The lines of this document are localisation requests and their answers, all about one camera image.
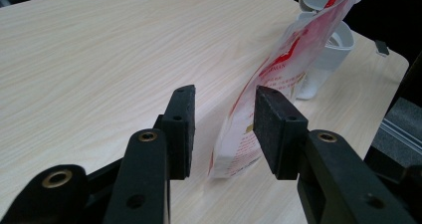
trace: red and white bag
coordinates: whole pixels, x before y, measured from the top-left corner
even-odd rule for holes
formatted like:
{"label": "red and white bag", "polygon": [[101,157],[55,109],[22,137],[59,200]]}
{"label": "red and white bag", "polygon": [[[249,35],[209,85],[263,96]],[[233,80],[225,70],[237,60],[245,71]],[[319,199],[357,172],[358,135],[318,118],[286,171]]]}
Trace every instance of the red and white bag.
{"label": "red and white bag", "polygon": [[313,17],[297,20],[285,32],[276,49],[256,71],[231,108],[210,162],[209,176],[228,178],[245,171],[262,156],[253,132],[256,86],[277,89],[291,102],[303,77],[337,25],[359,0],[328,0]]}

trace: screw hole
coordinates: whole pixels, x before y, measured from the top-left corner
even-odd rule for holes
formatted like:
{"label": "screw hole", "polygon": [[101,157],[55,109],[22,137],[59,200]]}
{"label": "screw hole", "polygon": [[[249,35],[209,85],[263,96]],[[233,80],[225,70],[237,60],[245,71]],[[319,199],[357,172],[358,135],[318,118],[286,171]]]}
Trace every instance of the screw hole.
{"label": "screw hole", "polygon": [[317,137],[325,142],[337,142],[337,138],[334,135],[331,135],[326,132],[320,132]]}
{"label": "screw hole", "polygon": [[129,197],[126,201],[126,206],[131,209],[141,207],[145,203],[145,196],[141,194],[135,194]]}
{"label": "screw hole", "polygon": [[366,204],[376,209],[382,209],[385,207],[384,202],[378,197],[372,195],[372,193],[365,194],[362,199]]}
{"label": "screw hole", "polygon": [[157,134],[155,132],[143,132],[139,135],[140,141],[153,141],[157,138]]}
{"label": "screw hole", "polygon": [[44,178],[42,185],[45,188],[55,188],[66,184],[72,178],[72,171],[68,169],[55,171]]}

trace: plastic cup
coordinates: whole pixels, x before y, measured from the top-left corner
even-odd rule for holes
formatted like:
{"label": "plastic cup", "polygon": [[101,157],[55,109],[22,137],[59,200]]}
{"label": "plastic cup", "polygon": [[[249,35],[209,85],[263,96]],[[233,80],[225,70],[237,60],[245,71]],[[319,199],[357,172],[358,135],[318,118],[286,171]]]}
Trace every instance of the plastic cup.
{"label": "plastic cup", "polygon": [[[313,15],[312,12],[304,12],[298,16],[298,19]],[[350,28],[344,22],[340,22],[322,52],[308,69],[297,99],[309,100],[313,98],[328,77],[341,65],[353,47],[354,39]]]}

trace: black mechanical arm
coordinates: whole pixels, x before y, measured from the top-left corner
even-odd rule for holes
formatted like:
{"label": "black mechanical arm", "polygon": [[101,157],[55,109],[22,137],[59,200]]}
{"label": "black mechanical arm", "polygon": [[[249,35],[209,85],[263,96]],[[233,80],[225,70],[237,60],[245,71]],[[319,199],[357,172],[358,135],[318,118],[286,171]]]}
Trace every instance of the black mechanical arm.
{"label": "black mechanical arm", "polygon": [[257,87],[254,133],[276,178],[298,180],[309,223],[421,222],[421,166],[399,183],[376,176],[343,137],[308,131],[308,120],[265,87]]}
{"label": "black mechanical arm", "polygon": [[194,132],[195,87],[182,87],[122,159],[88,176],[77,165],[39,173],[1,223],[170,223],[170,179],[189,176]]}
{"label": "black mechanical arm", "polygon": [[[124,157],[90,175],[59,165],[35,176],[6,223],[170,223],[170,180],[189,176],[195,88],[177,89],[152,129],[132,135]],[[254,132],[279,180],[298,180],[309,223],[416,223],[422,167],[395,183],[371,171],[348,143],[308,120],[279,92],[257,87]]]}

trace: light wood grain surface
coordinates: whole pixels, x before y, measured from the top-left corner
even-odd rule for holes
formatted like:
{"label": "light wood grain surface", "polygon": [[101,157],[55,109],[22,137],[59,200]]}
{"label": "light wood grain surface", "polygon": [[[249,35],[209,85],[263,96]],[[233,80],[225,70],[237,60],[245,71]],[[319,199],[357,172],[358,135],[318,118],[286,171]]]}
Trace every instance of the light wood grain surface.
{"label": "light wood grain surface", "polygon": [[[152,127],[173,90],[194,84],[190,178],[171,183],[172,223],[305,223],[295,181],[261,159],[207,178],[224,116],[300,13],[293,0],[33,0],[0,9],[0,214],[57,164],[91,173]],[[363,156],[407,69],[372,41],[356,45],[310,101],[310,129],[343,135]]]}

